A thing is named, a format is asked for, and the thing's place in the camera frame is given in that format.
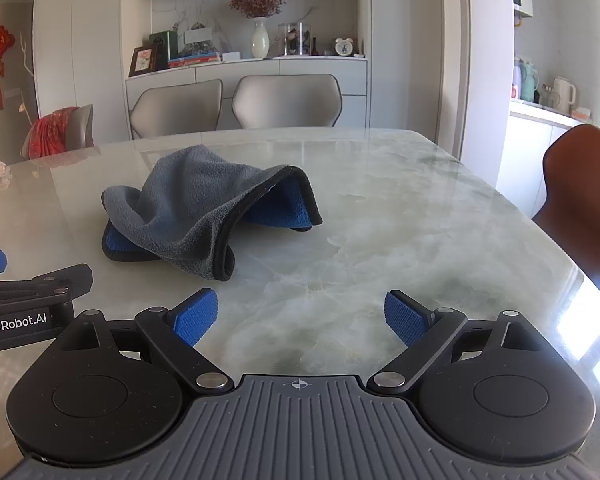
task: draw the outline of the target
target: marble table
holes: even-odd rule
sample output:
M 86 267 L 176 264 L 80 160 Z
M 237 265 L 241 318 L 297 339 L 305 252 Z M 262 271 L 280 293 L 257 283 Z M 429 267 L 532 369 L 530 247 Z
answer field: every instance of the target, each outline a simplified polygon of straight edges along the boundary
M 204 282 L 164 262 L 116 263 L 100 239 L 100 194 L 141 187 L 162 155 L 203 143 L 231 162 L 303 168 L 324 224 L 310 232 L 240 225 L 235 272 Z M 11 168 L 0 189 L 4 280 L 78 263 L 94 273 L 77 312 L 126 319 L 213 287 L 218 321 L 197 348 L 245 373 L 359 374 L 404 350 L 384 323 L 394 288 L 468 317 L 527 316 L 587 382 L 596 421 L 580 456 L 600 473 L 600 293 L 533 222 L 454 158 L 414 132 L 283 129 L 212 132 L 108 144 Z M 48 343 L 0 352 L 0 476 L 19 459 L 6 397 Z

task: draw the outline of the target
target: clock face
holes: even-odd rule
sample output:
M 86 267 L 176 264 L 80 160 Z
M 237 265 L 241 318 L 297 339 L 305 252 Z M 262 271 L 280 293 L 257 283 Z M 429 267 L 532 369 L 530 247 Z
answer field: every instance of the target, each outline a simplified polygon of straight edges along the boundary
M 339 41 L 336 43 L 336 52 L 340 56 L 350 56 L 353 54 L 353 44 L 349 41 Z

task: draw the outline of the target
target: red cloth on chair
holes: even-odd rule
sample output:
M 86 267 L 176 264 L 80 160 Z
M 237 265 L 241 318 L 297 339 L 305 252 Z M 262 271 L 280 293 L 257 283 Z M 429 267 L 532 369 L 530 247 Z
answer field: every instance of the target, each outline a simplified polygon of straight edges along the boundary
M 64 134 L 69 117 L 78 107 L 62 108 L 38 119 L 31 129 L 29 139 L 29 158 L 64 153 Z

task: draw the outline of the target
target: chair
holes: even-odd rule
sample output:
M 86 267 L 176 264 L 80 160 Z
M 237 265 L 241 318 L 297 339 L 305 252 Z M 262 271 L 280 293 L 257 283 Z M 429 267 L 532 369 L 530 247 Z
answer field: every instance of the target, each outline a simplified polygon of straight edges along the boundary
M 546 202 L 534 222 L 600 290 L 600 129 L 583 124 L 544 155 Z
M 215 130 L 222 105 L 222 81 L 151 88 L 131 111 L 131 127 L 141 138 Z
M 342 94 L 330 74 L 248 75 L 235 89 L 233 108 L 243 128 L 333 126 Z
M 29 160 L 30 138 L 31 130 L 27 134 L 20 152 L 24 160 Z M 93 146 L 93 105 L 78 108 L 71 114 L 64 132 L 64 146 L 68 152 Z

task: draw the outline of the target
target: silver screw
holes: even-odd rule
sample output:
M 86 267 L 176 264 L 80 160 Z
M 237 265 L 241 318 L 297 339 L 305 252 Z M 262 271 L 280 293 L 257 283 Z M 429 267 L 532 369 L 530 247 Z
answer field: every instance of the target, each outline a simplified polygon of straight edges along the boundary
M 404 375 L 398 372 L 380 372 L 374 375 L 374 382 L 383 388 L 400 388 L 405 383 Z
M 196 384 L 205 390 L 219 390 L 220 388 L 226 386 L 228 382 L 229 379 L 226 375 L 216 372 L 208 372 L 206 374 L 199 375 L 196 379 Z

